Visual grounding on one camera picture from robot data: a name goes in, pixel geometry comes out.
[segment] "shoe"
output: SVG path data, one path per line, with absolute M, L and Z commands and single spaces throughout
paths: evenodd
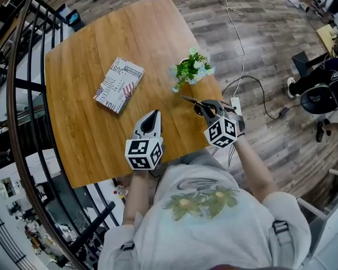
M 299 5 L 302 7 L 302 9 L 305 11 L 305 12 L 308 12 L 309 11 L 309 6 L 304 3 L 304 2 L 299 2 Z
M 317 133 L 315 134 L 315 139 L 317 140 L 318 143 L 321 143 L 322 139 L 323 139 L 324 131 L 323 131 L 322 127 L 323 127 L 323 123 L 318 122 L 317 123 Z
M 324 124 L 325 124 L 325 125 L 329 125 L 329 124 L 331 124 L 331 122 L 330 122 L 328 119 L 325 119 L 325 120 L 324 120 Z M 326 131 L 326 134 L 327 134 L 328 136 L 330 136 L 330 135 L 332 135 L 332 131 L 327 130 L 327 131 Z
M 294 95 L 292 95 L 291 92 L 289 91 L 289 85 L 292 83 L 295 83 L 295 79 L 293 77 L 289 77 L 287 80 L 287 87 L 288 87 L 287 95 L 289 98 L 294 98 Z
M 288 0 L 288 1 L 291 2 L 294 7 L 299 8 L 300 4 L 299 0 Z

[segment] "black cable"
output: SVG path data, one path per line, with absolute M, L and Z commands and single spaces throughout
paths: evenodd
M 228 171 L 229 171 L 230 162 L 232 161 L 234 152 L 235 152 L 235 147 L 232 145 L 231 149 L 229 150 L 229 155 L 228 155 Z
M 234 84 L 235 82 L 237 82 L 237 81 L 239 81 L 240 79 L 243 79 L 243 78 L 252 78 L 252 79 L 256 80 L 256 81 L 259 83 L 259 86 L 260 86 L 261 91 L 262 91 L 262 93 L 263 93 L 263 105 L 264 105 L 265 113 L 266 113 L 267 116 L 268 116 L 269 118 L 271 118 L 272 120 L 277 120 L 278 118 L 280 118 L 280 117 L 281 117 L 280 114 L 278 115 L 278 117 L 274 118 L 274 117 L 272 117 L 272 116 L 268 113 L 268 111 L 266 110 L 264 88 L 263 88 L 261 82 L 259 81 L 259 79 L 255 78 L 255 77 L 253 77 L 253 76 L 250 76 L 250 75 L 244 75 L 244 76 L 242 76 L 242 77 L 240 77 L 240 78 L 238 78 L 238 79 L 236 79 L 236 80 L 230 82 L 230 83 L 224 88 L 224 90 L 222 91 L 222 93 L 221 93 L 222 96 L 224 95 L 225 91 L 226 91 L 232 84 Z M 228 103 L 226 103 L 226 102 L 224 102 L 224 101 L 221 101 L 221 102 L 223 102 L 224 104 L 227 104 L 228 106 L 231 107 L 231 105 L 229 105 Z M 308 101 L 308 102 L 304 102 L 304 103 L 301 103 L 301 104 L 298 104 L 298 105 L 291 106 L 291 107 L 288 108 L 288 110 L 291 109 L 291 108 L 294 108 L 294 107 L 299 107 L 299 106 L 301 106 L 301 105 L 303 105 L 303 104 L 307 104 L 307 103 L 310 103 L 310 102 L 311 102 L 311 101 Z
M 224 88 L 224 90 L 222 91 L 221 94 L 224 95 L 224 92 L 229 88 L 229 86 L 231 86 L 232 84 L 234 84 L 235 82 L 237 82 L 237 81 L 239 81 L 240 79 L 243 79 L 243 78 L 252 78 L 252 79 L 256 80 L 256 81 L 259 83 L 260 88 L 261 88 L 261 90 L 262 90 L 262 92 L 263 92 L 263 105 L 264 105 L 265 113 L 266 113 L 267 116 L 270 117 L 272 120 L 277 120 L 277 119 L 279 118 L 279 116 L 276 117 L 276 118 L 274 118 L 274 117 L 270 116 L 270 114 L 269 114 L 268 111 L 266 110 L 266 105 L 265 105 L 265 93 L 264 93 L 263 86 L 261 85 L 260 81 L 259 81 L 257 78 L 254 78 L 253 76 L 250 76 L 250 75 L 244 75 L 244 76 L 242 76 L 242 77 L 240 77 L 240 78 L 238 78 L 238 79 L 232 81 L 231 83 L 229 83 L 229 84 Z
M 158 178 L 158 177 L 160 177 L 160 175 L 158 175 L 158 176 L 155 176 L 150 170 L 148 170 L 148 172 L 150 173 L 150 175 L 151 176 L 153 176 L 154 178 Z
M 212 156 L 214 156 L 214 154 L 216 154 L 216 151 L 218 151 L 219 147 L 215 148 L 215 150 L 212 153 Z
M 156 188 L 155 188 L 155 194 L 157 193 L 157 189 L 158 189 L 159 183 L 160 183 L 160 181 L 162 180 L 162 178 L 163 178 L 163 175 L 160 175 L 160 176 L 159 176 L 159 179 L 158 179 L 157 186 L 156 186 Z

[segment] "backpack strap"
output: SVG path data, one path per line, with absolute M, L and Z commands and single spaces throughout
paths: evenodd
M 273 222 L 269 230 L 269 243 L 273 266 L 292 268 L 294 265 L 294 243 L 286 221 Z

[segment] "white cable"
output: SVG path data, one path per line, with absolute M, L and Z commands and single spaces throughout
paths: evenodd
M 229 20 L 230 22 L 232 22 L 235 30 L 237 31 L 237 35 L 238 35 L 238 38 L 239 38 L 239 42 L 241 43 L 241 47 L 242 47 L 242 50 L 243 50 L 243 59 L 242 59 L 242 73 L 241 73 L 241 76 L 239 76 L 239 80 L 238 80 L 238 85 L 237 85 L 237 89 L 235 89 L 234 91 L 234 94 L 233 94 L 233 97 L 235 97 L 235 94 L 239 88 L 239 85 L 241 83 L 241 77 L 243 76 L 243 73 L 244 73 L 244 58 L 246 57 L 246 52 L 244 51 L 244 47 L 243 47 L 243 44 L 242 44 L 242 40 L 241 40 L 241 36 L 239 35 L 239 32 L 238 32 L 238 29 L 236 27 L 236 25 L 234 24 L 232 18 L 230 17 L 230 13 L 229 13 L 229 10 L 232 10 L 234 11 L 235 13 L 237 13 L 239 16 L 243 16 L 243 13 L 241 13 L 240 11 L 234 9 L 234 8 L 231 8 L 228 6 L 228 1 L 225 0 L 225 4 L 226 4 L 226 12 L 228 13 L 228 16 L 229 16 Z

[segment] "book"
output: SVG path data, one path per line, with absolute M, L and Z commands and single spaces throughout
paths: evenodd
M 120 113 L 143 75 L 142 67 L 117 57 L 96 91 L 94 99 L 115 113 Z

